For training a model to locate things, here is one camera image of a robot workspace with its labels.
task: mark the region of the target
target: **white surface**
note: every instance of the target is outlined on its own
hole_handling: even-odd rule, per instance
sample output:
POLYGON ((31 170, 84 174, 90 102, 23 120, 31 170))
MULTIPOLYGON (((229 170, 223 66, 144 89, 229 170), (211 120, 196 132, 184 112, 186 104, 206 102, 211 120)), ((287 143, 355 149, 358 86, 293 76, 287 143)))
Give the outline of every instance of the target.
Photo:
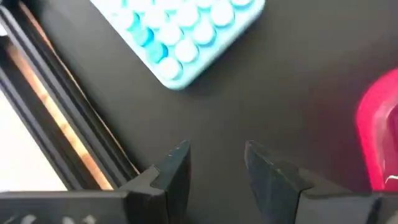
POLYGON ((0 91, 0 191, 66 190, 0 91))

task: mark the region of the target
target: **pink container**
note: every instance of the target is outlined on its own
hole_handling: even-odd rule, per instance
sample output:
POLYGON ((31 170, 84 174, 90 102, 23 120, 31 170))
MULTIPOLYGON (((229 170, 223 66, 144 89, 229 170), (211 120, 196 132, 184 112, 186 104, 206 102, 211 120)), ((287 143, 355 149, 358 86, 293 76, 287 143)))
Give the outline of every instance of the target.
POLYGON ((366 92, 356 124, 373 190, 398 190, 398 69, 366 92))

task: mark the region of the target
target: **round keycap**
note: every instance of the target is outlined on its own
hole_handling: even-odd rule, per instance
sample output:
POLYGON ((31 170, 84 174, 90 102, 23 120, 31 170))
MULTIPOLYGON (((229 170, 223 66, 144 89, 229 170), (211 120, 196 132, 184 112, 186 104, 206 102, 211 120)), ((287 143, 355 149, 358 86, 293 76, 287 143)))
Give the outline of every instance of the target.
POLYGON ((250 3, 252 3, 253 0, 231 0, 232 5, 236 9, 245 9, 248 6, 250 6, 250 3))
POLYGON ((182 27, 193 27, 199 20, 198 8, 192 2, 185 2, 177 11, 177 23, 182 27))
POLYGON ((228 1, 221 0, 214 3, 210 17, 217 27, 226 27, 234 21, 234 9, 228 1))
POLYGON ((208 21, 201 21, 193 29, 192 37, 198 45, 209 46, 214 42, 216 32, 208 21))
POLYGON ((216 0, 195 0, 196 5, 201 9, 209 9, 216 0))
POLYGON ((132 29, 139 24, 139 16, 135 12, 128 9, 122 9, 115 12, 112 23, 121 29, 132 29))
POLYGON ((192 40, 184 39, 176 44, 174 53, 179 61, 190 63, 198 57, 199 50, 192 40))
POLYGON ((128 0, 127 7, 138 13, 144 13, 153 4, 153 0, 128 0))
POLYGON ((172 57, 164 58, 159 63, 159 73, 162 74, 166 80, 176 79, 182 73, 182 66, 180 62, 172 57))
POLYGON ((145 47, 147 52, 147 57, 151 62, 159 63, 163 58, 165 58, 169 51, 167 47, 160 42, 152 42, 147 47, 145 47))
POLYGON ((157 0, 156 4, 168 12, 175 12, 185 0, 157 0))
POLYGON ((151 6, 148 8, 142 20, 150 28, 158 29, 167 22, 169 16, 160 6, 151 6))
POLYGON ((154 32, 146 27, 137 26, 130 33, 135 43, 140 46, 145 46, 154 39, 154 32))
POLYGON ((181 39, 182 31, 176 24, 168 22, 160 28, 157 37, 165 45, 173 46, 181 39))

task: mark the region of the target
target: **white keycap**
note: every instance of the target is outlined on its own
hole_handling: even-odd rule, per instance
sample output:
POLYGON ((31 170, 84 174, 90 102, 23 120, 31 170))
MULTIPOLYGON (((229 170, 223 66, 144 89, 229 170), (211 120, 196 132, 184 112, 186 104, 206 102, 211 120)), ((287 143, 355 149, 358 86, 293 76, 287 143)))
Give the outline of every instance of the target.
POLYGON ((144 13, 153 4, 153 0, 128 0, 127 6, 138 13, 144 13))
POLYGON ((190 2, 185 2, 177 11, 177 23, 182 27, 192 27, 199 20, 197 6, 190 2))
POLYGON ((208 21, 201 21, 193 29, 192 36, 196 43, 206 45, 210 44, 214 40, 216 32, 208 21))
POLYGON ((138 22, 138 17, 131 10, 128 9, 120 9, 113 14, 112 25, 120 28, 120 29, 128 29, 135 22, 138 22))
POLYGON ((162 6, 166 11, 176 11, 185 0, 157 0, 156 4, 162 6))
POLYGON ((168 20, 168 15, 160 6, 151 6, 144 15, 142 22, 150 28, 158 29, 168 20))
POLYGON ((183 63, 190 63, 196 59, 199 51, 192 40, 183 39, 176 44, 174 53, 179 61, 183 63))
POLYGON ((228 1, 220 0, 211 8, 210 17, 216 26, 224 27, 234 21, 234 9, 228 1))
POLYGON ((182 73, 180 62, 172 57, 167 57, 160 61, 158 69, 159 73, 162 74, 163 78, 166 80, 173 80, 182 73))
POLYGON ((196 5, 201 9, 209 9, 216 0, 195 0, 196 5))
POLYGON ((239 7, 246 7, 252 2, 253 2, 253 0, 231 0, 231 3, 234 6, 237 6, 238 8, 239 7))
POLYGON ((158 33, 158 39, 168 46, 175 45, 181 39, 181 36, 181 29, 173 22, 165 23, 158 33))

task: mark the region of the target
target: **black frame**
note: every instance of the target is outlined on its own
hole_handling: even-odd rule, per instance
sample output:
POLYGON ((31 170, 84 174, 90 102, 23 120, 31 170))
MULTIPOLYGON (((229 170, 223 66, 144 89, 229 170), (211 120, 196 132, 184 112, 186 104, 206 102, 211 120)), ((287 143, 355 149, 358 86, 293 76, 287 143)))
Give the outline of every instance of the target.
POLYGON ((0 90, 17 112, 41 151, 68 190, 100 189, 6 50, 9 39, 0 37, 0 90))
POLYGON ((0 23, 12 43, 26 57, 111 186, 118 188, 135 178, 138 171, 22 11, 18 1, 1 2, 0 23))

